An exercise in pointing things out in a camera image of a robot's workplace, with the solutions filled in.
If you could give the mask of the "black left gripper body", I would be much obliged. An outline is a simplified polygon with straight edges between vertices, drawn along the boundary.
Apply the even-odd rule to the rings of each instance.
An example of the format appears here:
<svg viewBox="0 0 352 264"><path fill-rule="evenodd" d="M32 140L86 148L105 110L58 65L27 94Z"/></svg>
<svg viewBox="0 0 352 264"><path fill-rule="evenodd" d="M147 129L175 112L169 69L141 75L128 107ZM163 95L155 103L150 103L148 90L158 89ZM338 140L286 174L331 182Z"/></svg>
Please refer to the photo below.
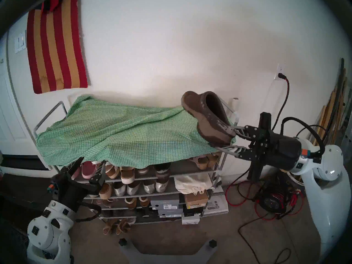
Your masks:
<svg viewBox="0 0 352 264"><path fill-rule="evenodd" d="M99 185L79 183L75 180L70 180L62 173L51 177L50 183L54 186L52 192L53 200L63 204L75 213L87 195L98 195L101 190Z"/></svg>

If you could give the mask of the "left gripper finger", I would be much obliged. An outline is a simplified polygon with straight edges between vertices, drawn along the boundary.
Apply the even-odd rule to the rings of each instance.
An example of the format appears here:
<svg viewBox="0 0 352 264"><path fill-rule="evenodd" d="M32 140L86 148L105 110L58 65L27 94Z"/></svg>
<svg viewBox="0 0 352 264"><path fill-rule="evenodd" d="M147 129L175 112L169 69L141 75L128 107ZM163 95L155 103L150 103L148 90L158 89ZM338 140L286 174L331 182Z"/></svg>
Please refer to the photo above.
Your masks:
<svg viewBox="0 0 352 264"><path fill-rule="evenodd" d="M106 163L107 161L102 161L95 165L94 175L89 179L89 184L99 186L104 184L106 176Z"/></svg>
<svg viewBox="0 0 352 264"><path fill-rule="evenodd" d="M84 160L84 157L78 158L76 161L70 163L67 166L64 166L61 169L61 173L66 175L70 180L74 180L81 173L81 164Z"/></svg>

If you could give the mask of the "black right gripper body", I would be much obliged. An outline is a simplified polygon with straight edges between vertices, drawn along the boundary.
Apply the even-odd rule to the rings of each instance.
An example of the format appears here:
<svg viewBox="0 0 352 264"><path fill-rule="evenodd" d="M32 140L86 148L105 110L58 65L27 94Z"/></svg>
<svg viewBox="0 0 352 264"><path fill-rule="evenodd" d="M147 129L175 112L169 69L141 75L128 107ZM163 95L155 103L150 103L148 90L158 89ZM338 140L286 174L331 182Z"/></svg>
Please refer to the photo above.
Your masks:
<svg viewBox="0 0 352 264"><path fill-rule="evenodd" d="M255 138L249 144L253 154L248 171L248 180L257 182L260 179L263 167L266 165L283 170L294 167L301 155L301 143L294 137L283 135L284 122L281 124L280 133L271 129L271 114L262 112L257 128L254 131Z"/></svg>

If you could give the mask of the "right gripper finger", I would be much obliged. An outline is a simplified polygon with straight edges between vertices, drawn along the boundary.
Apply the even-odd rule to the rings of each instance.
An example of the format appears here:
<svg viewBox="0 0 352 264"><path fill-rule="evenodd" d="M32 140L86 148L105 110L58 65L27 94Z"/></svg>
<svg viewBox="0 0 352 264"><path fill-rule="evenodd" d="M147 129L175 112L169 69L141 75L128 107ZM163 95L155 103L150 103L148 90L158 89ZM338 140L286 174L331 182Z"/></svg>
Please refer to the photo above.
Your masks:
<svg viewBox="0 0 352 264"><path fill-rule="evenodd" d="M238 159L242 159L242 160L255 159L254 151L244 146L228 145L228 146L216 147L216 149L226 154L232 155Z"/></svg>
<svg viewBox="0 0 352 264"><path fill-rule="evenodd" d="M260 129L258 127L253 126L235 126L234 132L236 136L248 140L248 141L256 141L260 139Z"/></svg>

